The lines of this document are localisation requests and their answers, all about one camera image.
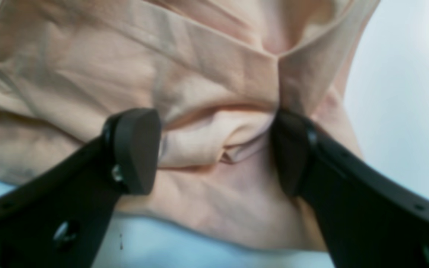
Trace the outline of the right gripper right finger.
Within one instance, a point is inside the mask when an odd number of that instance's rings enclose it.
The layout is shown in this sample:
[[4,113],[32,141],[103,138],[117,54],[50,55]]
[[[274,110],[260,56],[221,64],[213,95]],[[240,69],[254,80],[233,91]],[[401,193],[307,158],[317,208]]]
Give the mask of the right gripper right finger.
[[313,209],[335,267],[429,268],[427,198],[299,114],[276,114],[272,146],[282,190]]

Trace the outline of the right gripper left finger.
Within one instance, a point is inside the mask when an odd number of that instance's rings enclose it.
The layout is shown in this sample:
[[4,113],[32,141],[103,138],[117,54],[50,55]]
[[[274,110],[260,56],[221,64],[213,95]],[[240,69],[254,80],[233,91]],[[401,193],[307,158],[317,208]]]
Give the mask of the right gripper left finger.
[[162,125],[155,109],[109,117],[97,138],[0,196],[0,268],[90,268],[123,195],[148,195]]

